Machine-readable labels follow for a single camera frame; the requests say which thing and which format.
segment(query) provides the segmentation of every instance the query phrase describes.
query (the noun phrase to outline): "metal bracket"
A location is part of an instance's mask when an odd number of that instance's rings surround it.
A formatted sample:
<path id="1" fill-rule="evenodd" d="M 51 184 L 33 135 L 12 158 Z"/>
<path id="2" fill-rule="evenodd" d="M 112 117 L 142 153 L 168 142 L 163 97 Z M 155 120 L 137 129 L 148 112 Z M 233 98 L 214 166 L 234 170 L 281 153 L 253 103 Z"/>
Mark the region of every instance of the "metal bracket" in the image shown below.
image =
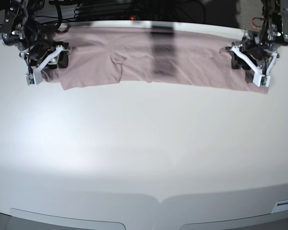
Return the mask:
<path id="1" fill-rule="evenodd" d="M 260 87 L 261 85 L 264 85 L 266 87 L 269 87 L 270 80 L 271 80 L 270 71 L 272 69 L 272 66 L 276 62 L 276 58 L 277 58 L 277 55 L 278 55 L 277 52 L 273 52 L 272 53 L 272 60 L 271 60 L 269 66 L 267 68 L 266 74 L 264 75 L 263 74 L 263 70 L 260 69 L 259 67 L 257 67 L 245 54 L 243 54 L 240 51 L 240 47 L 239 46 L 233 46 L 231 48 L 231 51 L 234 52 L 239 58 L 244 60 L 246 62 L 246 64 L 248 64 L 248 66 L 254 71 L 253 83 L 256 86 Z"/>
<path id="2" fill-rule="evenodd" d="M 36 69 L 33 70 L 32 74 L 27 73 L 25 75 L 25 77 L 26 77 L 28 85 L 32 85 L 32 84 L 38 85 L 38 84 L 40 84 L 43 81 L 43 77 L 42 77 L 43 68 L 45 68 L 46 65 L 53 58 L 58 57 L 62 51 L 69 51 L 69 50 L 65 49 L 62 45 L 56 46 L 56 50 L 53 51 L 51 54 L 49 54 L 45 58 L 45 60 L 42 63 L 40 63 L 40 65 Z"/>
<path id="3" fill-rule="evenodd" d="M 280 12 L 282 15 L 284 40 L 288 42 L 288 0 L 281 0 Z"/>

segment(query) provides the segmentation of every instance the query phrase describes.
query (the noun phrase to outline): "pink cloth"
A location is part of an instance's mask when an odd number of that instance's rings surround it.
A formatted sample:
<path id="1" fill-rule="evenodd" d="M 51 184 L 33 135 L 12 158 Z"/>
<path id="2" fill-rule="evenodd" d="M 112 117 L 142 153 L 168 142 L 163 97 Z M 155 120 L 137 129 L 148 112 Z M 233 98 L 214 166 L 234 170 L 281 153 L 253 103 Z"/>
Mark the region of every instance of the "pink cloth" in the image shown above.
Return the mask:
<path id="1" fill-rule="evenodd" d="M 220 53 L 232 39 L 166 28 L 75 27 L 57 41 L 73 48 L 67 69 L 49 70 L 48 82 L 63 89 L 122 81 L 165 82 L 267 93 L 231 68 L 231 55 Z"/>

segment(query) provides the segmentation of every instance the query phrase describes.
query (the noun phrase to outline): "white table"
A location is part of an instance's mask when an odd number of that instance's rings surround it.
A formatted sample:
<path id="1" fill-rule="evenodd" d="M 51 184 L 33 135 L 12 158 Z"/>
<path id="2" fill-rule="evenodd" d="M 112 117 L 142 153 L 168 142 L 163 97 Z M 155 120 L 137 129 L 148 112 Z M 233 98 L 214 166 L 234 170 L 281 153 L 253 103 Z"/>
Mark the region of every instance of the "white table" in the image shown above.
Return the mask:
<path id="1" fill-rule="evenodd" d="M 116 221 L 128 230 L 271 213 L 288 199 L 288 47 L 280 55 L 268 95 L 145 82 L 64 91 L 28 87 L 18 50 L 0 43 L 0 212 Z"/>

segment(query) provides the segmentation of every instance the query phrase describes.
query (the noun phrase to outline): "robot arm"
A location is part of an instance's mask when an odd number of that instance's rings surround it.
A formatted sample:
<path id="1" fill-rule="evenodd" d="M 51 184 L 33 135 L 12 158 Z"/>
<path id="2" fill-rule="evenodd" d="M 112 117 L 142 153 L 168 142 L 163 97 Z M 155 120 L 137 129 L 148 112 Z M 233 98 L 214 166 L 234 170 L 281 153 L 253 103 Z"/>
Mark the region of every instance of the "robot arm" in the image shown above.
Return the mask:
<path id="1" fill-rule="evenodd" d="M 60 6 L 57 5 L 59 22 L 55 26 L 35 21 L 35 12 L 44 4 L 45 0 L 11 0 L 0 28 L 3 44 L 17 46 L 20 57 L 28 65 L 28 85 L 42 82 L 41 70 L 46 66 L 50 69 L 68 66 L 69 44 L 53 40 L 61 24 Z"/>
<path id="2" fill-rule="evenodd" d="M 288 46 L 288 0 L 262 0 L 264 23 L 260 32 L 248 31 L 241 41 L 226 47 L 232 54 L 232 68 L 253 70 L 253 82 L 269 87 L 270 71 L 281 46 Z"/>

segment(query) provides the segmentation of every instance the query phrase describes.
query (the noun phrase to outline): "black cable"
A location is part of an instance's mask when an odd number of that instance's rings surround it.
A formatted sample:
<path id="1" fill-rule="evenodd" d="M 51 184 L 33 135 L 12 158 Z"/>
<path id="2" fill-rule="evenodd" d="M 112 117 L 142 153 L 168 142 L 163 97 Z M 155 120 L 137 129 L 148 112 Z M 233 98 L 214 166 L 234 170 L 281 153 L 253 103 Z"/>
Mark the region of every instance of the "black cable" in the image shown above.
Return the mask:
<path id="1" fill-rule="evenodd" d="M 82 17 L 88 17 L 90 19 L 91 10 L 93 9 L 93 4 L 90 4 L 89 6 L 83 6 L 82 8 L 76 8 L 73 11 L 74 18 L 82 18 Z"/>
<path id="2" fill-rule="evenodd" d="M 62 16 L 62 11 L 61 11 L 59 0 L 54 0 L 54 3 L 58 12 L 58 23 L 54 26 L 53 30 L 57 31 L 63 22 L 63 16 Z"/>
<path id="3" fill-rule="evenodd" d="M 35 17 L 38 17 L 38 18 L 53 18 L 53 19 L 59 19 L 58 17 L 50 17 L 50 16 L 42 16 L 42 15 L 37 15 Z M 63 21 L 67 21 L 67 22 L 70 22 L 70 23 L 73 23 L 74 21 L 72 20 L 69 20 L 69 19 L 65 19 L 65 18 L 62 18 Z"/>
<path id="4" fill-rule="evenodd" d="M 69 29 L 71 28 L 71 25 L 67 25 L 67 27 L 63 30 L 63 31 L 60 31 L 60 30 L 57 30 L 57 34 L 65 34 L 69 31 Z"/>
<path id="5" fill-rule="evenodd" d="M 102 17 L 102 16 L 113 16 L 113 14 L 98 14 L 96 15 L 95 17 Z M 129 15 L 129 13 L 125 12 L 125 13 L 121 13 L 121 14 L 115 14 L 115 15 Z M 72 17 L 72 18 L 65 18 L 64 20 L 72 20 L 72 19 L 77 19 L 77 17 Z M 54 24 L 54 23 L 57 23 L 58 20 L 53 20 L 53 21 L 50 21 L 50 22 L 46 22 L 46 23 L 43 23 L 43 25 L 47 25 L 47 24 Z M 79 20 L 79 21 L 72 21 L 73 23 L 76 23 L 76 22 L 87 22 L 87 19 L 84 19 L 84 20 Z"/>
<path id="6" fill-rule="evenodd" d="M 80 5 L 86 3 L 86 0 L 64 0 L 64 1 L 59 1 L 59 5 L 61 6 L 72 6 L 72 5 Z M 49 5 L 56 5 L 57 3 L 55 0 L 49 1 Z"/>
<path id="7" fill-rule="evenodd" d="M 264 70 L 263 70 L 263 74 L 267 74 L 267 70 L 268 70 L 268 64 L 267 64 L 267 60 L 264 57 Z"/>
<path id="8" fill-rule="evenodd" d="M 30 66 L 29 58 L 26 56 L 26 57 L 24 58 L 24 60 L 25 60 L 25 62 L 26 62 L 26 64 L 27 64 L 27 66 L 28 66 L 29 74 L 32 74 L 32 73 L 33 73 L 33 69 L 32 69 L 32 67 Z"/>
<path id="9" fill-rule="evenodd" d="M 135 5 L 136 5 L 136 0 L 132 0 L 132 3 L 130 5 L 130 7 L 129 7 L 129 13 L 130 14 L 133 13 Z"/>

